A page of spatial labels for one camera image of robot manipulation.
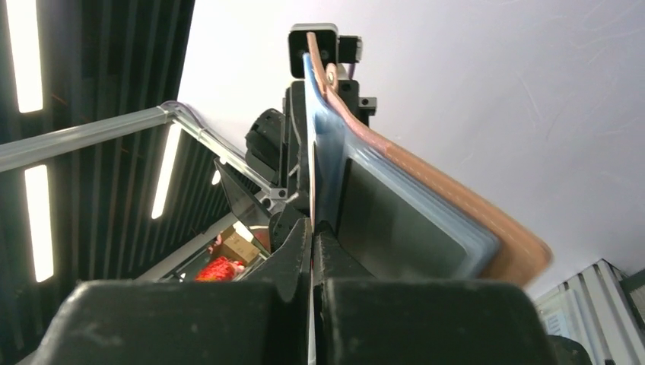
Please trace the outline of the dark grey credit card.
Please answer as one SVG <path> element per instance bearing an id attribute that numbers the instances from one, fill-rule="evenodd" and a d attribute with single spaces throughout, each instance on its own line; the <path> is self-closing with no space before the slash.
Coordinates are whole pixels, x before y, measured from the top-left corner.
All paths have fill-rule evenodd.
<path id="1" fill-rule="evenodd" d="M 360 164 L 345 168 L 338 241 L 382 280 L 454 278 L 465 250 Z"/>

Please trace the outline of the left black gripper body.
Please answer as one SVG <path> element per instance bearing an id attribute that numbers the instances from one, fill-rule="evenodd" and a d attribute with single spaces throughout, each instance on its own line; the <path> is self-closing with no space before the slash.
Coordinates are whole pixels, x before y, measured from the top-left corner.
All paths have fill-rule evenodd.
<path id="1" fill-rule="evenodd" d="M 287 88 L 283 110 L 267 109 L 246 134 L 246 162 L 298 211 L 308 212 L 309 168 L 305 83 Z"/>

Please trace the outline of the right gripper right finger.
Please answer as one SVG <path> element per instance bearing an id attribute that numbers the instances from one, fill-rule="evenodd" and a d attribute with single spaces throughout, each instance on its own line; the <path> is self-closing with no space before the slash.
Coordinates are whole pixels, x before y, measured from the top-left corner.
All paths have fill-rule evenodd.
<path id="1" fill-rule="evenodd" d="M 499 281 L 380 281 L 329 232 L 313 240 L 320 364 L 553 364 L 530 299 Z"/>

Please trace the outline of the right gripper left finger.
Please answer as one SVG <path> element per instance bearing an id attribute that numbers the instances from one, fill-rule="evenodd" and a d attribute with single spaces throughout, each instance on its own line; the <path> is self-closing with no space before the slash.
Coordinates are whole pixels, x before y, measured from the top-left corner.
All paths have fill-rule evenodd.
<path id="1" fill-rule="evenodd" d="M 239 281 L 92 281 L 62 304 L 35 364 L 305 364 L 312 229 Z"/>

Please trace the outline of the tan leather card holder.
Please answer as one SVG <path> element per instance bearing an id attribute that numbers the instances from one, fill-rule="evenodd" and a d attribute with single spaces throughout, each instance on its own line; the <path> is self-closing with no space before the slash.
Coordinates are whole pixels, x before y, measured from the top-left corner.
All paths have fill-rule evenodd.
<path id="1" fill-rule="evenodd" d="M 542 273 L 551 250 L 530 230 L 452 177 L 363 124 L 340 97 L 337 67 L 322 59 L 317 34 L 302 55 L 310 170 L 310 216 L 338 240 L 345 168 L 360 164 L 465 250 L 454 278 L 519 286 Z"/>

